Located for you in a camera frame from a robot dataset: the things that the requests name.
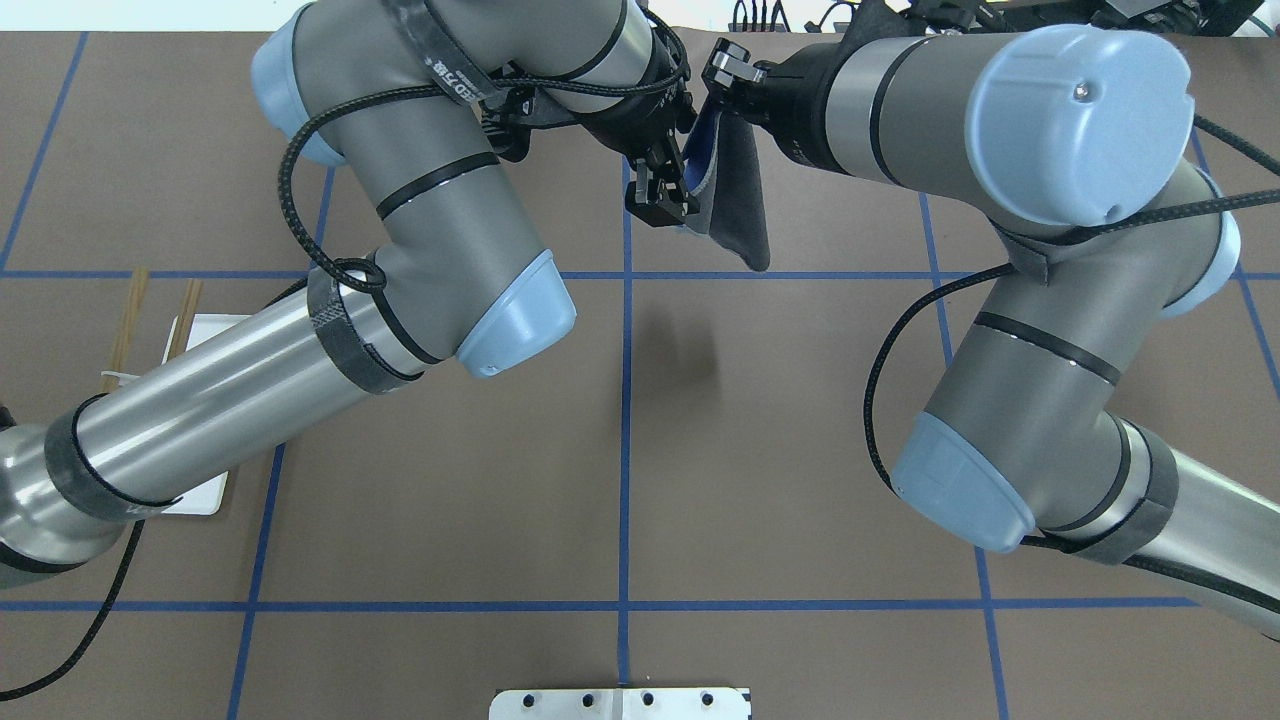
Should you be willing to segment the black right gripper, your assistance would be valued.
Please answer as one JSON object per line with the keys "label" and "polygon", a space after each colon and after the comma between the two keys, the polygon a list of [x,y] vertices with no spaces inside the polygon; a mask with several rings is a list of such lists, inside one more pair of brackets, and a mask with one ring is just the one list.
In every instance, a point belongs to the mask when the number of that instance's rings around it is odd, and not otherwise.
{"label": "black right gripper", "polygon": [[780,151],[803,167],[835,167],[826,111],[835,78],[850,58],[842,44],[812,44],[781,63],[751,61],[731,38],[717,38],[701,69],[708,100],[745,111]]}

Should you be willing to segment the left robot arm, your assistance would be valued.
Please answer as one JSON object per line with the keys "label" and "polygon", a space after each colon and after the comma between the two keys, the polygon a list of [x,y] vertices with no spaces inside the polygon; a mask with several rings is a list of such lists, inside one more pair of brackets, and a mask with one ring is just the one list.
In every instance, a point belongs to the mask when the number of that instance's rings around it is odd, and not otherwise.
{"label": "left robot arm", "polygon": [[3,587],[59,575],[124,527],[365,398],[456,357],[495,375],[576,310],[476,106],[548,100],[639,176],[650,225],[698,210],[675,136],[691,70],[635,1],[315,1],[256,53],[289,137],[276,192],[305,286],[47,427],[3,430]]}

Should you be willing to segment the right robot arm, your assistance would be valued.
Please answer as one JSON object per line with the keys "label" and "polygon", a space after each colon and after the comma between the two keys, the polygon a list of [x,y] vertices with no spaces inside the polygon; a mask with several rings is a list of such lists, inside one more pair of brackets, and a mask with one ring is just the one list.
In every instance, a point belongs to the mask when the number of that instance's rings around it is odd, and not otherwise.
{"label": "right robot arm", "polygon": [[892,492],[996,553],[1039,546],[1165,577],[1277,638],[1277,505],[1112,414],[1146,336],[1229,281],[1235,206],[1184,150],[1199,123],[1157,35],[932,35],[864,3],[836,44],[753,61],[717,41],[709,96],[805,167],[964,202],[1007,261],[893,465]]}

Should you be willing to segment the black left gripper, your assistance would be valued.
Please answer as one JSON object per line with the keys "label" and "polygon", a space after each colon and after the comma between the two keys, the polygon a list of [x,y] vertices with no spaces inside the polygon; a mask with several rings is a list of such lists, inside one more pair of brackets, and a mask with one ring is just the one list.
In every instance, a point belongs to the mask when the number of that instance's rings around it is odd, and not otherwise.
{"label": "black left gripper", "polygon": [[685,163],[676,141],[696,119],[686,82],[691,70],[677,36],[655,32],[657,46],[639,81],[669,81],[650,94],[620,97],[612,106],[575,114],[575,119],[605,147],[623,154],[632,172],[623,192],[625,210],[649,227],[684,225],[701,210],[685,181]]}

